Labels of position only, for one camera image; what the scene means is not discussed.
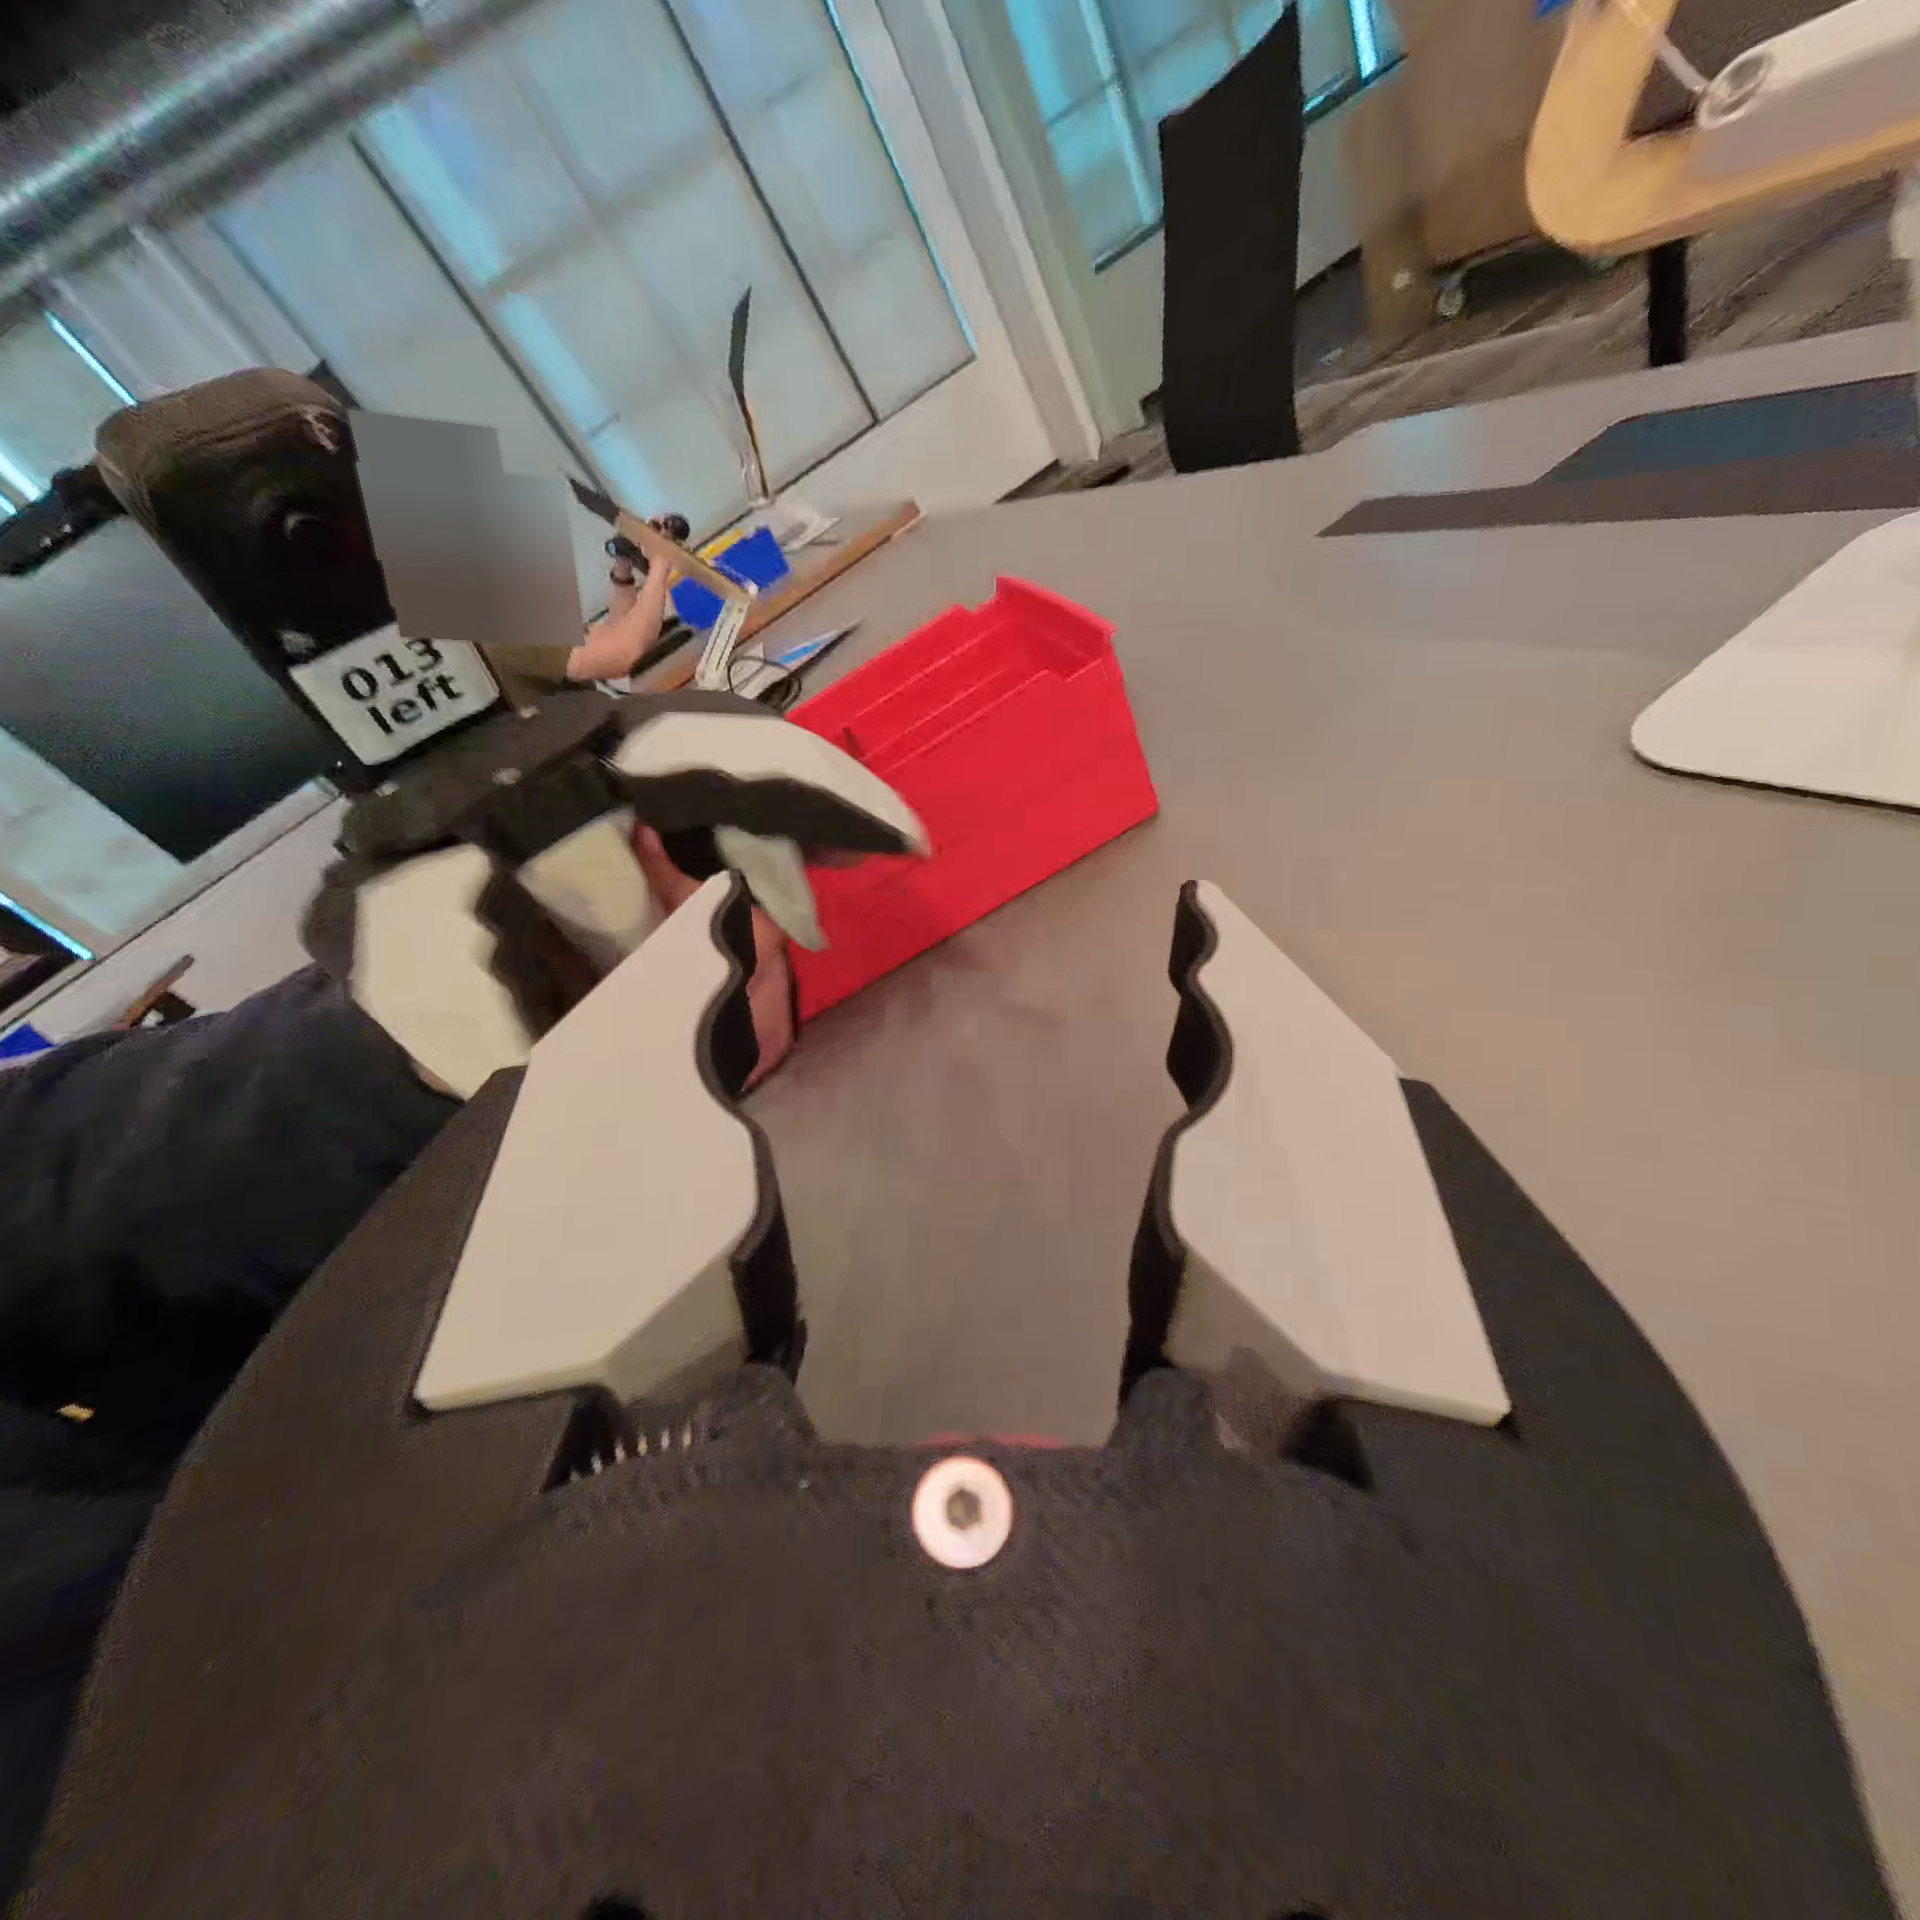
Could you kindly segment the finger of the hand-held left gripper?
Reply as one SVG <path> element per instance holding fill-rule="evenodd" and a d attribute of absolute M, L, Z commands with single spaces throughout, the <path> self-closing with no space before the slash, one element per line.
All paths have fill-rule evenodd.
<path fill-rule="evenodd" d="M 610 777 L 679 874 L 737 874 L 808 951 L 826 949 L 814 858 L 932 855 L 886 780 L 767 707 L 642 707 L 610 751 Z"/>
<path fill-rule="evenodd" d="M 452 1098 L 526 1065 L 536 1045 L 479 915 L 495 877 L 489 852 L 456 847 L 407 858 L 352 891 L 352 1000 Z"/>

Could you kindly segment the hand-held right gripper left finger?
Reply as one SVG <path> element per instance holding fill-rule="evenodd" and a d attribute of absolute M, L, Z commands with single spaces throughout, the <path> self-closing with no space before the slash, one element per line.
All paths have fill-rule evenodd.
<path fill-rule="evenodd" d="M 426 1345 L 435 1412 L 795 1377 L 801 1284 L 760 1063 L 752 896 L 708 877 L 532 1050 Z"/>

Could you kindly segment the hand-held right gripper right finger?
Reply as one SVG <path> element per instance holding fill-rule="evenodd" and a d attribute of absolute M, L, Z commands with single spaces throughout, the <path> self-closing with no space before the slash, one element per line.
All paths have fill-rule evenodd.
<path fill-rule="evenodd" d="M 1471 1427 L 1514 1404 L 1401 1069 L 1212 880 L 1176 903 L 1122 1392 L 1159 1369 Z"/>

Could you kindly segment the red plastic bin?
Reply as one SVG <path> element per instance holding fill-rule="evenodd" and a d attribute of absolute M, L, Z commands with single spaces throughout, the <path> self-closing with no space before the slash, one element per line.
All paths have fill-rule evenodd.
<path fill-rule="evenodd" d="M 828 946 L 795 951 L 811 1020 L 1159 812 L 1113 624 L 1020 578 L 952 609 L 793 720 L 886 780 L 922 819 L 928 858 L 822 872 Z"/>

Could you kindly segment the blue box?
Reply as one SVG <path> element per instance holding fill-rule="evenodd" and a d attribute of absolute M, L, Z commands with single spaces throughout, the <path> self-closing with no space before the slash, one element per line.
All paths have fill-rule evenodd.
<path fill-rule="evenodd" d="M 758 594 L 779 593 L 795 578 L 795 569 L 768 523 L 754 523 L 728 543 L 704 547 L 699 560 L 728 576 L 734 588 Z M 723 610 L 723 599 L 694 576 L 678 578 L 671 603 L 678 618 L 698 634 L 707 632 Z"/>

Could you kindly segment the dark monitor screen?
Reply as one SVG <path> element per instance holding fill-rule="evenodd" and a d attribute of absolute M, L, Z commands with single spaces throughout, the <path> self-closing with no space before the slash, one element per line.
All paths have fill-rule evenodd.
<path fill-rule="evenodd" d="M 180 861 L 329 767 L 319 727 L 129 521 L 4 578 L 2 720 Z"/>

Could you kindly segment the wooden cart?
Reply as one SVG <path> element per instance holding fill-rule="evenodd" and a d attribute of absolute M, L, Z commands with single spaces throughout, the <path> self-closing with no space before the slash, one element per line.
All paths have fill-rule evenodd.
<path fill-rule="evenodd" d="M 1568 7 L 1398 2 L 1399 61 L 1351 106 L 1345 164 L 1370 339 L 1409 343 L 1467 271 L 1539 249 L 1524 163 Z"/>

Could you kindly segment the white tablet stand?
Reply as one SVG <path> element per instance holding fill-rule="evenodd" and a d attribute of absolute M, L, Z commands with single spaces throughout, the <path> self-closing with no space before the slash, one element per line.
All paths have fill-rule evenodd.
<path fill-rule="evenodd" d="M 1524 181 L 1537 227 L 1571 251 L 1647 251 L 1915 163 L 1915 4 L 1552 11 Z"/>

